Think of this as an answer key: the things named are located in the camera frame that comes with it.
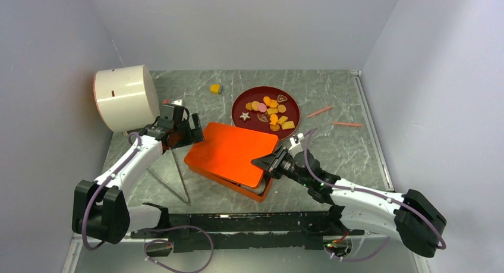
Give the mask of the orange compartment box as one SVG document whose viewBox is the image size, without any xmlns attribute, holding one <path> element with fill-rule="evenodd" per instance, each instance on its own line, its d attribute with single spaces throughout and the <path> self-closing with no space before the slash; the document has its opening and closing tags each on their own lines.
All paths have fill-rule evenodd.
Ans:
<svg viewBox="0 0 504 273">
<path fill-rule="evenodd" d="M 234 183 L 234 182 L 231 182 L 231 181 L 228 181 L 226 179 L 223 179 L 223 178 L 220 178 L 218 177 L 217 175 L 214 175 L 214 174 L 211 174 L 210 172 L 208 171 L 205 171 L 205 170 L 201 170 L 201 169 L 198 169 L 198 168 L 194 168 L 194 167 L 189 167 L 189 169 L 194 172 L 194 173 L 197 173 L 205 178 L 208 178 L 226 188 L 229 188 L 249 199 L 252 199 L 256 202 L 259 202 L 259 203 L 262 203 L 272 184 L 273 184 L 273 179 L 272 178 L 266 178 L 265 176 L 263 176 L 259 182 L 259 186 L 256 187 L 256 188 L 252 188 L 252 187 L 248 187 L 248 186 L 245 186 L 245 185 L 241 185 L 241 184 L 238 184 L 238 183 Z"/>
</svg>

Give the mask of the orange tray lid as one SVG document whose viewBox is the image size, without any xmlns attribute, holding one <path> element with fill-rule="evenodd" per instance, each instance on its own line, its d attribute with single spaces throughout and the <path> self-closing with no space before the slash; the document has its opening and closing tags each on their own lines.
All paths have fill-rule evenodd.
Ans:
<svg viewBox="0 0 504 273">
<path fill-rule="evenodd" d="M 204 141 L 184 158 L 188 167 L 246 187 L 259 186 L 263 170 L 251 161 L 273 152 L 276 135 L 221 123 L 209 123 L 203 134 Z"/>
</svg>

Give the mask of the orange round cookie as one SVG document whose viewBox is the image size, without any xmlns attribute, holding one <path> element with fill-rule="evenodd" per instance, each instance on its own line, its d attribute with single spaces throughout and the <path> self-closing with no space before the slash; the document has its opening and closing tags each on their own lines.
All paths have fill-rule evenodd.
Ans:
<svg viewBox="0 0 504 273">
<path fill-rule="evenodd" d="M 259 102 L 258 101 L 253 101 L 251 103 L 251 108 L 253 111 L 259 111 Z"/>
</svg>

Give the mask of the orange swirl cookie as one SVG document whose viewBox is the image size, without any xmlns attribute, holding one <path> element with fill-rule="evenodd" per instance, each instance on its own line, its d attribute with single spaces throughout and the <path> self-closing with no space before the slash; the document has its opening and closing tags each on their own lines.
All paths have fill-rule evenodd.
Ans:
<svg viewBox="0 0 504 273">
<path fill-rule="evenodd" d="M 248 102 L 248 103 L 246 103 L 245 108 L 248 111 L 252 111 L 253 110 L 253 104 L 251 102 Z"/>
</svg>

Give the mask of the metal tongs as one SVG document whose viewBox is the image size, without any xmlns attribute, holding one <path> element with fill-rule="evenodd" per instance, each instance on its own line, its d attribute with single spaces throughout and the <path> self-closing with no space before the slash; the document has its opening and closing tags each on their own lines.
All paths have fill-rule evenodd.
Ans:
<svg viewBox="0 0 504 273">
<path fill-rule="evenodd" d="M 190 204 L 190 195 L 174 150 L 167 151 L 157 159 L 147 168 L 147 172 L 179 201 L 186 205 Z"/>
</svg>

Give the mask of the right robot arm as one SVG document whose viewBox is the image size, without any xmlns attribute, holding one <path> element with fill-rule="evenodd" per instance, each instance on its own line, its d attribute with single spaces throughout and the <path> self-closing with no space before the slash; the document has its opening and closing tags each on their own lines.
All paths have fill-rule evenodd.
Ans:
<svg viewBox="0 0 504 273">
<path fill-rule="evenodd" d="M 251 163 L 268 177 L 287 177 L 307 189 L 317 202 L 336 212 L 326 219 L 328 230 L 364 230 L 401 241 L 410 251 L 432 258 L 445 250 L 446 218 L 421 192 L 389 193 L 354 184 L 323 170 L 309 150 L 293 155 L 281 147 Z"/>
</svg>

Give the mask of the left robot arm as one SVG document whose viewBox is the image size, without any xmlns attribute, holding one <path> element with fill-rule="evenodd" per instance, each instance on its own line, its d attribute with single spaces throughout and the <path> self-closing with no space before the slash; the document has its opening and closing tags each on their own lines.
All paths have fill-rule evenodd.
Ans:
<svg viewBox="0 0 504 273">
<path fill-rule="evenodd" d="M 164 104 L 154 122 L 128 135 L 129 150 L 93 181 L 74 189 L 72 230 L 87 250 L 117 244 L 128 233 L 147 230 L 154 237 L 170 229 L 168 208 L 153 203 L 129 207 L 127 194 L 147 169 L 165 152 L 204 141 L 197 113 L 183 105 Z"/>
</svg>

